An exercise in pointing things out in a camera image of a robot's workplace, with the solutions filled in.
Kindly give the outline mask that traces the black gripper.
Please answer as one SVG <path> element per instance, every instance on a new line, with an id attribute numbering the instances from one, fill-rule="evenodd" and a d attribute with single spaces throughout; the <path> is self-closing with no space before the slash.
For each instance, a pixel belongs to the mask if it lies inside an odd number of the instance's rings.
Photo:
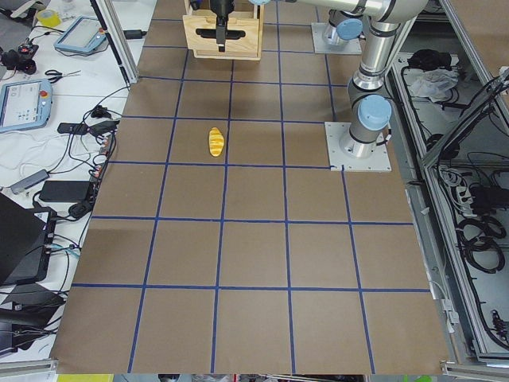
<path id="1" fill-rule="evenodd" d="M 227 36 L 227 17 L 235 9 L 234 0 L 210 0 L 210 9 L 218 17 L 216 19 L 216 44 L 221 53 L 225 52 Z"/>

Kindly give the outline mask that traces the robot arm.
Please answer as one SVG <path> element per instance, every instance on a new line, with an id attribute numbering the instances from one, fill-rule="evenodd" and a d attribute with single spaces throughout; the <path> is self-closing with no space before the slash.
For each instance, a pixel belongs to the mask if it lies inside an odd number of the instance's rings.
<path id="1" fill-rule="evenodd" d="M 330 9 L 324 40 L 330 45 L 342 45 L 358 38 L 363 32 L 363 15 Z"/>
<path id="2" fill-rule="evenodd" d="M 378 145 L 377 139 L 387 127 L 392 115 L 390 102 L 376 92 L 384 85 L 390 58 L 399 52 L 397 37 L 405 37 L 398 29 L 414 20 L 425 8 L 425 1 L 311 1 L 311 5 L 330 9 L 329 21 L 337 38 L 346 41 L 341 31 L 347 22 L 369 19 L 365 50 L 349 88 L 359 91 L 352 101 L 354 120 L 340 138 L 341 150 L 353 158 L 368 158 Z"/>

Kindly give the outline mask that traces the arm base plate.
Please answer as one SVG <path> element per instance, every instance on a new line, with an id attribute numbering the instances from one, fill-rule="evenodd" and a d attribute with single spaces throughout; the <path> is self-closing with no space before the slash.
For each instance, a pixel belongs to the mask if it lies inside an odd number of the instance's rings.
<path id="1" fill-rule="evenodd" d="M 350 123 L 325 122 L 329 169 L 346 172 L 391 172 L 385 137 L 379 132 L 372 143 L 360 143 L 350 135 Z"/>
<path id="2" fill-rule="evenodd" d="M 360 55 L 359 35 L 363 24 L 359 20 L 342 21 L 337 26 L 313 23 L 312 36 L 315 53 Z"/>

